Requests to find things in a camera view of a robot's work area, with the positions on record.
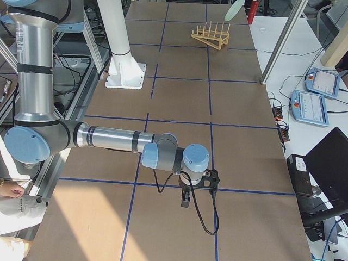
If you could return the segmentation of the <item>person's hand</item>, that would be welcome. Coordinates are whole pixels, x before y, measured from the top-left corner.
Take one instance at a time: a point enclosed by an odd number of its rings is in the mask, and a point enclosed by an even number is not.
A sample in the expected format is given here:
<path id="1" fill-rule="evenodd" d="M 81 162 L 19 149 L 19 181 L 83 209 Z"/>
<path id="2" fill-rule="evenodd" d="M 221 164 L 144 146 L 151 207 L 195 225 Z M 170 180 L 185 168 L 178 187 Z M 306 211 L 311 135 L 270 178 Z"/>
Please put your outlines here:
<path id="1" fill-rule="evenodd" d="M 20 198 L 24 194 L 24 188 L 14 181 L 1 180 L 1 197 Z"/>

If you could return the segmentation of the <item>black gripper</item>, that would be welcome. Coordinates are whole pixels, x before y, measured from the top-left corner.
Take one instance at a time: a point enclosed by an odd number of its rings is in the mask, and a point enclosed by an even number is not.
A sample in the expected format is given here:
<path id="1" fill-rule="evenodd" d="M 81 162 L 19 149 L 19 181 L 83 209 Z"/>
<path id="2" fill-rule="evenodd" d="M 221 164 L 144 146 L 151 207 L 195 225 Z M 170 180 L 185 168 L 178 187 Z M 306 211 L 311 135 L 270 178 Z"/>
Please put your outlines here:
<path id="1" fill-rule="evenodd" d="M 189 184 L 185 184 L 181 178 L 179 178 L 178 182 L 179 186 L 182 188 L 181 207 L 187 208 L 190 204 L 191 187 Z"/>

